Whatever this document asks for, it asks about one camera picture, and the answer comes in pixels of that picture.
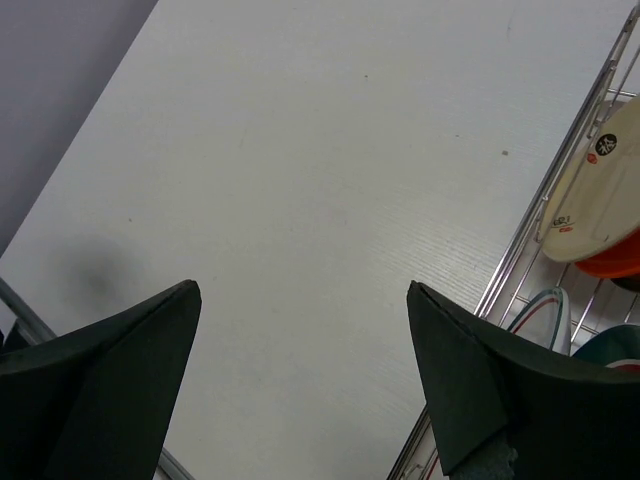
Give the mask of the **cream beige plate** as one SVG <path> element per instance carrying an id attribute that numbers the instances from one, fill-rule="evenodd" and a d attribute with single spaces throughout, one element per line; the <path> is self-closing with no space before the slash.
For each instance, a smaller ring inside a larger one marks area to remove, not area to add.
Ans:
<path id="1" fill-rule="evenodd" d="M 639 99 L 617 110 L 571 159 L 547 203 L 543 253 L 590 258 L 639 228 Z"/>

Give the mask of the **white plate red characters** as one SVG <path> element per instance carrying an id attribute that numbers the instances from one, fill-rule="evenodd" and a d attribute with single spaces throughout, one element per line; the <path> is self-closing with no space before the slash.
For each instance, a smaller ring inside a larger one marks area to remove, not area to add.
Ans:
<path id="1" fill-rule="evenodd" d="M 548 350 L 569 356 L 571 311 L 568 293 L 561 287 L 539 292 L 506 330 Z"/>

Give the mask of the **orange plastic plate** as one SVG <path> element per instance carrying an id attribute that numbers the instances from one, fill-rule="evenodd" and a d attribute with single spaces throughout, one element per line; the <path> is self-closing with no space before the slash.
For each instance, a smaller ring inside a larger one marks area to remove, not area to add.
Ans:
<path id="1" fill-rule="evenodd" d="M 629 238 L 575 266 L 582 272 L 598 278 L 622 278 L 639 274 L 639 236 Z"/>

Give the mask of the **brown yellow patterned plate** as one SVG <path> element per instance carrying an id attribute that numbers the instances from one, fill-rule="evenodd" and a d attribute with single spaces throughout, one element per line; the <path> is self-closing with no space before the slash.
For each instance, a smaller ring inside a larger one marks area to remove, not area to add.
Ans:
<path id="1" fill-rule="evenodd" d="M 640 293 L 640 275 L 632 275 L 621 278 L 612 279 L 612 283 L 617 287 L 622 288 L 624 290 L 634 292 L 635 294 Z"/>

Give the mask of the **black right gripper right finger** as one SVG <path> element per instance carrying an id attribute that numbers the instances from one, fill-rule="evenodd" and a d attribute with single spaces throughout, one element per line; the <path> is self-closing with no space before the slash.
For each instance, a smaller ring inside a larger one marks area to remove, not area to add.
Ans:
<path id="1" fill-rule="evenodd" d="M 637 373 L 545 349 L 419 282 L 407 308 L 445 476 L 638 477 Z"/>

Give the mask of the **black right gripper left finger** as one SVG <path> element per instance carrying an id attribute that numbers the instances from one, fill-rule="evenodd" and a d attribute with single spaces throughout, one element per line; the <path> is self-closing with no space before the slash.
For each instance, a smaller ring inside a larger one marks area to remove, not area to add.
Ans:
<path id="1" fill-rule="evenodd" d="M 185 280 L 38 345 L 3 341 L 2 478 L 152 478 L 201 306 Z"/>

